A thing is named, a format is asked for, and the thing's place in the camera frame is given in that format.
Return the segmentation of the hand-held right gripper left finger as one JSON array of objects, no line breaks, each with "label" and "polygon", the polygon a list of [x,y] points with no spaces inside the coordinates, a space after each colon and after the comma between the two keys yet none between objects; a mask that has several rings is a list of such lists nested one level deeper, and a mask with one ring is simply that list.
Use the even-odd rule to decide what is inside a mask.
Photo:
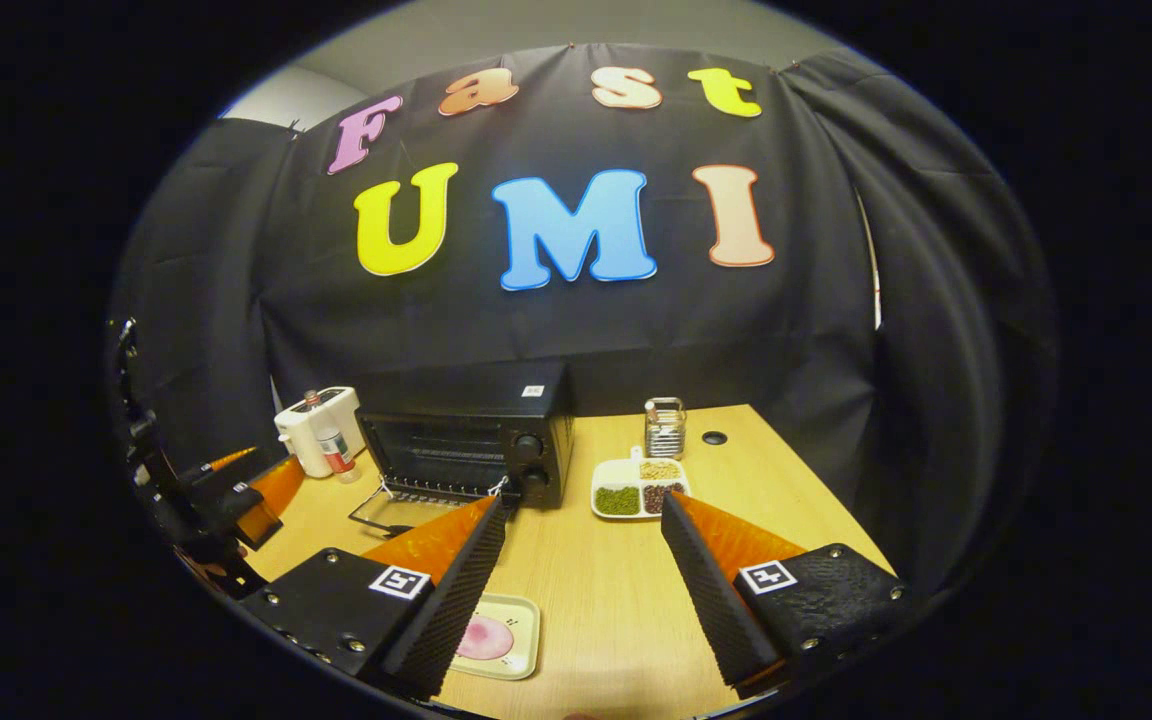
[{"label": "hand-held right gripper left finger", "polygon": [[507,518],[503,498],[483,497],[366,553],[325,547],[238,606],[329,670],[426,702],[442,691]]}]

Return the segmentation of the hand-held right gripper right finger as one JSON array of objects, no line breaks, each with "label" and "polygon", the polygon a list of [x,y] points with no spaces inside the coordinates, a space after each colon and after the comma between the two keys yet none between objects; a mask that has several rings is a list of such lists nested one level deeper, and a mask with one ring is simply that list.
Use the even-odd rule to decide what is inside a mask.
[{"label": "hand-held right gripper right finger", "polygon": [[742,700],[817,684],[910,614],[905,579],[844,543],[805,550],[673,491],[660,530],[723,684]]}]

